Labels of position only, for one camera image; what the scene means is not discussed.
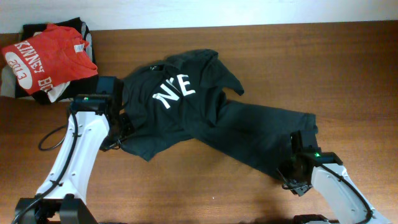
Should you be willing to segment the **dark green t-shirt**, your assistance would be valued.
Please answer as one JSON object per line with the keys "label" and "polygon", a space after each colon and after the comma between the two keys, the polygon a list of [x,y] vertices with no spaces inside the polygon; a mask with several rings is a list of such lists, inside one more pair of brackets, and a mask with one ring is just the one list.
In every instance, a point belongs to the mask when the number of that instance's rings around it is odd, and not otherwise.
{"label": "dark green t-shirt", "polygon": [[146,161],[197,139],[271,177],[292,155],[290,135],[317,131],[311,113],[229,100],[241,82],[211,49],[191,50],[138,68],[124,80],[123,100],[134,132],[122,150]]}

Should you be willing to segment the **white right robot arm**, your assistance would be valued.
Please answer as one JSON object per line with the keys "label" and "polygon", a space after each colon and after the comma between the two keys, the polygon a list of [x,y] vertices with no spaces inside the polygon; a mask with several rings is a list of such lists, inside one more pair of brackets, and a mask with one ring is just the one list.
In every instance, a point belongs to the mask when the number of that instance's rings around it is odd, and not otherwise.
{"label": "white right robot arm", "polygon": [[292,157],[281,163],[278,173],[282,188],[303,196],[315,189],[335,215],[296,215],[294,223],[390,223],[378,212],[349,177],[342,160],[334,152],[323,152],[313,131],[290,134]]}

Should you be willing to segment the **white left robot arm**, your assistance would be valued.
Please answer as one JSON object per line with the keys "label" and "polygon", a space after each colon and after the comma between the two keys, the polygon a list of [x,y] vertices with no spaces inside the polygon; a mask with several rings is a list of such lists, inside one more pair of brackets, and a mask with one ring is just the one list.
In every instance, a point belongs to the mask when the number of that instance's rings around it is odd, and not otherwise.
{"label": "white left robot arm", "polygon": [[86,193],[99,151],[119,149],[134,128],[123,109],[123,81],[99,77],[93,94],[74,97],[60,151],[32,198],[20,198],[13,223],[96,223]]}

